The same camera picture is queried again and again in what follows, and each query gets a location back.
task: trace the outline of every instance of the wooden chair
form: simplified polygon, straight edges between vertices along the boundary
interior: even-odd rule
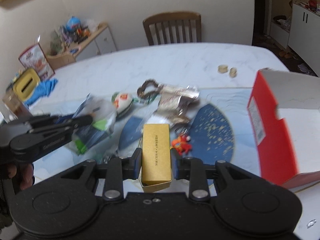
[[[162,37],[165,44],[168,43],[166,27],[168,27],[169,29],[170,43],[175,42],[175,40],[173,39],[173,30],[175,30],[175,33],[176,33],[176,38],[177,38],[176,42],[180,43],[180,32],[178,28],[179,25],[182,26],[183,42],[187,42],[185,24],[188,26],[189,41],[193,42],[194,39],[192,38],[191,21],[196,22],[196,25],[195,25],[196,26],[196,42],[201,42],[201,15],[196,12],[178,11],[178,12],[165,12],[165,13],[155,14],[143,21],[143,27],[146,32],[149,45],[154,45],[150,25],[154,25],[158,45],[161,44],[160,33],[158,28],[159,25],[161,25]]]

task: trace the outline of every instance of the floor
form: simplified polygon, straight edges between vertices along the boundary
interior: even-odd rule
[[[307,63],[305,63],[298,55],[297,55],[298,59],[294,59],[294,58],[286,59],[284,57],[280,57],[279,52],[281,49],[278,46],[276,46],[275,40],[273,38],[271,38],[270,36],[263,35],[260,33],[254,33],[253,39],[252,39],[252,45],[269,49],[292,72],[304,73],[304,74],[309,74],[312,76],[317,76],[313,72],[313,70],[307,65]],[[306,66],[306,68],[304,68],[303,66],[301,66],[299,68],[298,65],[300,65],[300,64],[304,64]]]

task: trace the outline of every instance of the gold box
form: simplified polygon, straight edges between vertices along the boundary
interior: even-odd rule
[[[144,192],[170,186],[171,156],[168,124],[143,126],[141,182]]]

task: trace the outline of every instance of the open red box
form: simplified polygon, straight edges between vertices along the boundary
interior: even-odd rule
[[[320,179],[320,78],[258,71],[248,112],[261,176],[293,188]]]

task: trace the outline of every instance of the finger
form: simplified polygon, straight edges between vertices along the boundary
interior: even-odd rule
[[[17,167],[14,164],[7,165],[8,176],[12,179],[17,174]]]
[[[21,189],[21,190],[25,190],[25,189],[31,187],[31,186],[32,186],[32,183],[33,183],[33,180],[32,180],[32,179],[31,179],[29,182],[26,182],[26,181],[24,180],[24,181],[22,181],[21,184],[20,184],[20,189]]]
[[[33,166],[31,164],[26,165],[22,170],[22,177],[23,180],[27,183],[30,182],[30,180],[32,181],[32,176],[33,176]]]

